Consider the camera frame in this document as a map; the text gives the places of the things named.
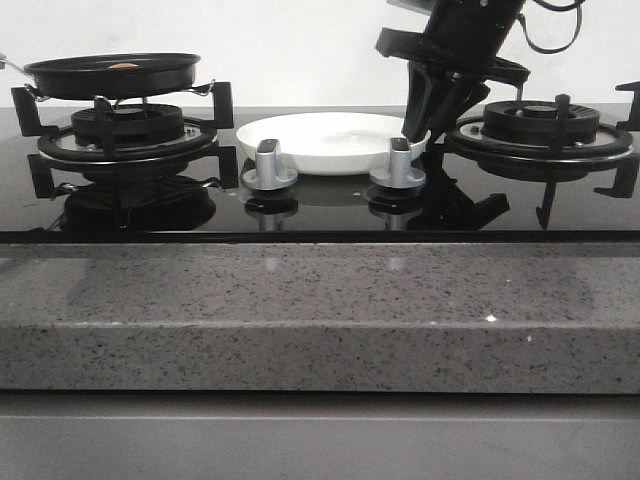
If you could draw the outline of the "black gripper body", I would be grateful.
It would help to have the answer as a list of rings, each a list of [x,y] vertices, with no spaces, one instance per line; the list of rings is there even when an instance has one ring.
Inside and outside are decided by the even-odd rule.
[[[381,55],[508,85],[522,85],[528,79],[528,69],[498,56],[521,13],[522,1],[394,1],[392,4],[425,14],[428,22],[423,32],[382,29],[376,42],[376,50]]]

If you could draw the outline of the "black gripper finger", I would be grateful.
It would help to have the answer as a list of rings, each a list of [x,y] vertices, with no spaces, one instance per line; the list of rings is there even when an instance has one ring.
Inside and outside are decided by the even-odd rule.
[[[424,139],[437,108],[444,102],[450,81],[427,64],[408,62],[408,97],[402,134],[406,139]]]
[[[465,112],[484,100],[489,92],[490,88],[484,82],[475,80],[440,82],[431,93],[428,142],[435,143]]]

